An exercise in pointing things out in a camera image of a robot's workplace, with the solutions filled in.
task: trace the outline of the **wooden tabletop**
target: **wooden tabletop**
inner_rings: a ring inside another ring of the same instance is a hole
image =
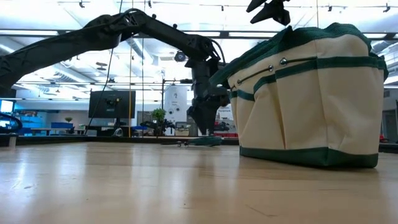
[[[398,223],[398,156],[323,170],[236,146],[84,142],[0,152],[0,223]]]

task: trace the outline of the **robotic arm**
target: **robotic arm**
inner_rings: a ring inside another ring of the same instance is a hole
[[[270,4],[265,4],[264,9],[268,10],[260,11],[256,15],[257,19],[251,22],[272,17],[283,23],[278,17],[286,16],[283,13],[283,1],[272,0]],[[264,2],[266,0],[253,0],[247,12]],[[264,13],[266,15],[259,18],[259,14]],[[38,41],[0,57],[0,88],[10,89],[24,75],[84,52],[112,49],[140,32],[178,48],[189,58],[185,66],[192,69],[194,99],[187,113],[195,120],[202,134],[213,134],[217,109],[229,103],[228,86],[210,86],[208,82],[220,66],[221,58],[213,46],[216,42],[200,35],[181,32],[177,26],[170,27],[156,20],[156,15],[151,17],[138,9],[129,9],[113,16],[99,16],[80,30]]]

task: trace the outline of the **wooden table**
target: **wooden table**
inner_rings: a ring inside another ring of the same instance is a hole
[[[37,132],[45,131],[45,135],[49,136],[51,131],[69,131],[70,128],[31,128],[32,135],[35,136]],[[85,132],[84,129],[75,129],[77,134],[83,134]]]
[[[0,223],[398,223],[398,156],[321,170],[236,146],[84,142],[0,152]]]

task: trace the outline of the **canvas tool bag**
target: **canvas tool bag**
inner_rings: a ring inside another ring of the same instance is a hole
[[[228,81],[243,156],[305,166],[375,167],[382,57],[350,24],[288,27],[212,76]]]

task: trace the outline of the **ceiling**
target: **ceiling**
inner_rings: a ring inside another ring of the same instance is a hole
[[[169,25],[176,24],[180,30],[246,31],[245,35],[249,35],[250,31],[261,31],[272,36],[284,28],[273,20],[250,24],[249,21],[257,12],[246,13],[249,3],[247,0],[82,2],[80,4],[80,0],[35,0],[34,4],[28,4],[27,0],[0,0],[0,54],[15,51],[48,35],[57,35],[57,31],[50,30],[81,29],[102,14],[117,14],[119,8],[125,11],[135,7],[148,15],[156,14],[158,20]],[[285,6],[290,12],[290,25],[293,28],[326,27],[332,22],[340,22],[354,24],[363,32],[398,33],[398,0],[293,0],[286,2]],[[12,35],[18,32],[28,32],[29,35]],[[215,40],[221,45],[226,61],[229,62],[254,47],[262,41],[260,39],[264,38]],[[395,41],[378,40],[372,42],[372,45],[376,53],[386,57],[391,76],[394,76],[398,65],[398,46]],[[174,61],[176,52],[176,48],[159,40],[129,39],[114,49],[112,57],[110,50],[86,52],[71,60],[26,75],[14,88],[29,90],[40,97],[84,99],[89,98],[90,90],[102,90],[101,84],[106,81],[109,70],[109,77],[118,84],[110,83],[107,90],[144,90],[144,94],[137,94],[138,100],[160,100],[159,83],[163,78],[191,78],[190,70],[184,67],[185,63]],[[398,79],[392,78],[388,84],[394,85],[396,82]]]

